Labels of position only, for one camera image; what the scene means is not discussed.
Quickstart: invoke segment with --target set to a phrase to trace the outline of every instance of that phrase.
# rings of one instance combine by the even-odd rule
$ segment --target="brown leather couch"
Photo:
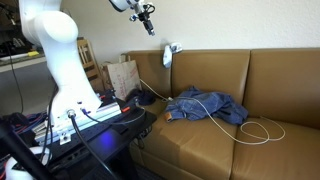
[[[187,119],[167,123],[166,103],[146,107],[158,115],[144,149],[132,145],[134,160],[165,179],[319,179],[320,178],[320,48],[196,50],[173,56],[162,65],[162,51],[129,52],[140,78],[164,97],[176,97],[194,85],[205,92],[224,92],[249,112],[247,121],[261,123],[279,141],[244,145],[228,137],[213,121]],[[216,121],[233,137],[257,140],[239,126]],[[264,136],[255,125],[246,131]]]

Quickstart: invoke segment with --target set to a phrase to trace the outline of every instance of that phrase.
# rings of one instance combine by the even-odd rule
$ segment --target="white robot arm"
[[[118,11],[133,8],[150,35],[154,35],[149,20],[150,3],[143,0],[110,0]],[[42,46],[47,66],[58,85],[51,121],[55,128],[63,126],[68,119],[67,112],[74,110],[77,117],[81,109],[96,112],[101,101],[91,88],[83,70],[77,49],[78,28],[66,14],[60,12],[61,0],[19,0],[22,31],[33,44]]]

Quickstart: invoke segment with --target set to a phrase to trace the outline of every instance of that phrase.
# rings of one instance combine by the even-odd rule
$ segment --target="brown paper bag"
[[[115,95],[121,100],[133,89],[141,89],[140,77],[136,61],[102,64],[102,76],[107,89],[113,88]]]

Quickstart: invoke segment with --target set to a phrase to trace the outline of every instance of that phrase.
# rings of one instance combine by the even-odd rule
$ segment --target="white cable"
[[[140,81],[146,85],[152,92],[154,92],[156,95],[158,95],[159,97],[162,98],[163,101],[172,101],[173,99],[171,97],[169,98],[164,98],[163,96],[159,95],[157,92],[155,92],[147,83],[145,83],[142,79],[140,79]],[[265,118],[265,117],[260,117],[262,119],[265,119],[265,120],[268,120],[270,122],[273,122],[274,124],[276,124],[283,132],[282,136],[279,137],[279,138],[270,138],[270,134],[268,132],[268,130],[262,126],[261,124],[257,123],[257,122],[254,122],[254,121],[248,121],[248,122],[245,122],[243,123],[241,126],[240,126],[240,130],[241,132],[243,132],[244,134],[248,135],[248,136],[251,136],[251,137],[254,137],[254,138],[257,138],[257,139],[262,139],[263,141],[260,141],[260,142],[245,142],[245,141],[241,141],[239,139],[236,139],[235,137],[233,137],[231,134],[229,134],[225,129],[223,129],[223,127],[221,127],[217,122],[216,120],[210,115],[210,113],[208,112],[207,108],[197,99],[195,98],[188,98],[188,97],[176,97],[177,99],[189,99],[189,100],[194,100],[194,101],[197,101],[201,106],[202,108],[206,111],[206,113],[208,114],[208,116],[210,117],[210,119],[226,134],[228,135],[231,139],[233,139],[234,141],[238,142],[238,143],[241,143],[241,144],[246,144],[246,145],[260,145],[260,144],[264,144],[264,143],[267,143],[268,141],[279,141],[281,139],[283,139],[286,135],[286,131],[283,129],[283,127],[276,123],[275,121],[271,120],[271,119],[268,119],[268,118]],[[253,135],[253,134],[250,134],[246,131],[243,130],[243,127],[248,125],[248,124],[254,124],[254,125],[257,125],[259,126],[261,129],[264,130],[264,132],[266,133],[267,137],[260,137],[260,136],[256,136],[256,135]]]
[[[161,97],[162,98],[162,101],[164,102],[168,102],[168,101],[172,101],[172,98],[170,99],[169,98],[165,98],[163,96],[161,96],[160,94],[158,94],[155,90],[153,90],[146,82],[144,82],[142,79],[140,79],[140,81],[145,85],[147,86],[152,92],[154,92],[157,96]]]
[[[208,112],[207,108],[204,107],[204,105],[197,99],[195,98],[187,98],[187,97],[177,97],[177,99],[189,99],[189,100],[194,100],[194,101],[197,101],[201,106],[202,108],[206,111],[206,113],[208,114],[208,116],[210,117],[210,119],[226,134],[228,135],[231,139],[233,139],[234,141],[238,142],[238,143],[241,143],[241,144],[246,144],[246,145],[259,145],[259,144],[264,144],[266,142],[268,142],[270,140],[270,135],[269,135],[269,132],[267,131],[267,129],[265,127],[263,127],[261,124],[259,123],[256,123],[256,122],[251,122],[252,124],[256,124],[258,126],[260,126],[266,133],[267,135],[267,138],[264,138],[265,140],[264,141],[260,141],[260,142],[245,142],[245,141],[241,141],[241,140],[238,140],[236,138],[234,138],[231,134],[229,134],[225,129],[223,129],[223,127],[221,127],[217,121],[210,115],[210,113]]]

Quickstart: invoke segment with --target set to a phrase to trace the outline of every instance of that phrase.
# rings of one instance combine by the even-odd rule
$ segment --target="blue denim jacket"
[[[197,100],[212,117],[231,124],[242,124],[248,116],[248,111],[235,103],[230,95],[218,92],[203,93],[192,86],[168,103],[166,112],[170,112],[172,117],[169,121],[182,118],[194,121],[207,117],[206,110]]]

